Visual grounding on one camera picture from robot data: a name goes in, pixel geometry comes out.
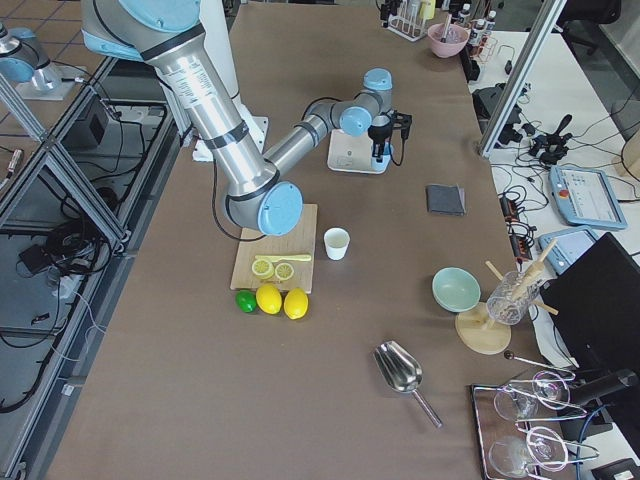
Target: blue joint cap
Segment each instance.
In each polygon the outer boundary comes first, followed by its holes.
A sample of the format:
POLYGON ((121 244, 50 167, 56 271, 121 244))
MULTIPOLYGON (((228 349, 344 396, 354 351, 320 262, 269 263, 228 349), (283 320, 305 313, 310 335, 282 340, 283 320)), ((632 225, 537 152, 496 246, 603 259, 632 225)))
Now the blue joint cap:
POLYGON ((374 68, 365 73, 363 85, 370 90, 391 90, 393 79, 389 70, 374 68))
POLYGON ((340 115, 340 128, 352 137, 359 137, 371 126, 371 114, 363 107, 349 107, 340 115))
POLYGON ((136 21, 163 33, 180 33, 200 21, 200 0, 118 0, 136 21))
POLYGON ((140 52, 135 48, 96 37, 85 30, 82 30, 82 36, 84 37, 85 46, 92 52, 99 53, 100 55, 107 55, 109 57, 121 58, 123 60, 131 60, 134 62, 142 61, 140 52))
POLYGON ((17 58, 0 58, 0 73, 12 82, 25 83, 31 80, 35 70, 31 65, 17 58))
POLYGON ((258 210, 258 228, 281 236, 293 230, 302 215, 302 194, 291 182, 279 182, 267 192, 258 210))

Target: pink bowl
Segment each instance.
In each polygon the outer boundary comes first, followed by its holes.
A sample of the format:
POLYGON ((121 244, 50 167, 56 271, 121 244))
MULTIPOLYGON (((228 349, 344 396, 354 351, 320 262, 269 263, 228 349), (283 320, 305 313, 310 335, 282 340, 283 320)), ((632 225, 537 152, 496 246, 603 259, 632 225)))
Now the pink bowl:
POLYGON ((447 43, 442 43, 443 23, 431 25, 427 30, 429 47, 436 57, 449 58, 460 53, 469 40, 469 31, 460 25, 451 25, 447 35, 447 43))

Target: monitor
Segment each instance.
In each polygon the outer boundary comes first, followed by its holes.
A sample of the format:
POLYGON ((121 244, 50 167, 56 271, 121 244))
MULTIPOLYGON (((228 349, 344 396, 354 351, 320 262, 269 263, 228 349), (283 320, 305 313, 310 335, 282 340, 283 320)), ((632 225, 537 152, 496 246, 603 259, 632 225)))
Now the monitor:
MULTIPOLYGON (((640 266, 605 233, 541 291, 560 312, 552 317, 580 372, 640 375, 640 266)), ((601 399, 631 448, 640 454, 640 386, 601 399)))

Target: green lime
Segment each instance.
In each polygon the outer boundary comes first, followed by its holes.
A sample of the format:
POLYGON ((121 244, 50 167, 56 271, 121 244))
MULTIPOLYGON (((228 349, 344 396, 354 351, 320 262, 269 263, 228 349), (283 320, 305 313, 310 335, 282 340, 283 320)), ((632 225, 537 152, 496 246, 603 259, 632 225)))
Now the green lime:
POLYGON ((253 292, 240 290, 236 293, 236 305, 238 305, 243 312, 251 313, 258 306, 258 302, 256 302, 256 296, 253 292))

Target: lemon half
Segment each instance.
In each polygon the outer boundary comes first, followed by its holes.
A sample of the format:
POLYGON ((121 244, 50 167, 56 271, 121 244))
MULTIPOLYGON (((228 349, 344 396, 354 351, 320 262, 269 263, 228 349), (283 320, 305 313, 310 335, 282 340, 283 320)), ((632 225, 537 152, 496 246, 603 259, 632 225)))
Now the lemon half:
POLYGON ((269 260, 259 259, 251 264, 251 272, 260 280, 266 280, 273 276, 275 269, 269 260))
POLYGON ((289 280, 291 277, 293 277, 293 265, 291 265, 290 263, 279 263, 278 265, 276 265, 275 270, 276 278, 281 282, 289 280))

